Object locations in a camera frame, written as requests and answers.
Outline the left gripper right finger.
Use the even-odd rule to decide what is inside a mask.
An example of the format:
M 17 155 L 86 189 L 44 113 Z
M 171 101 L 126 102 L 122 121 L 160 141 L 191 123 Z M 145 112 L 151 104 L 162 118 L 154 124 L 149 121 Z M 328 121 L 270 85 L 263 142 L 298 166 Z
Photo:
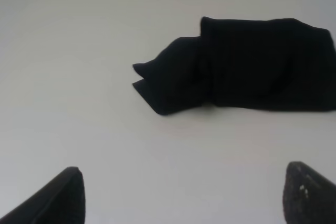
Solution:
M 303 162 L 290 162 L 282 206 L 286 223 L 334 224 L 335 184 Z

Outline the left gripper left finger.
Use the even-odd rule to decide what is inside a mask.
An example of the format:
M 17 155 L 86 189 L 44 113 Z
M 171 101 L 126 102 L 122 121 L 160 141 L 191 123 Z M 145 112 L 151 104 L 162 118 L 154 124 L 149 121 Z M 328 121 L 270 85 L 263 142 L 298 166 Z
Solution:
M 67 167 L 3 216 L 1 223 L 85 223 L 82 172 L 77 167 Z

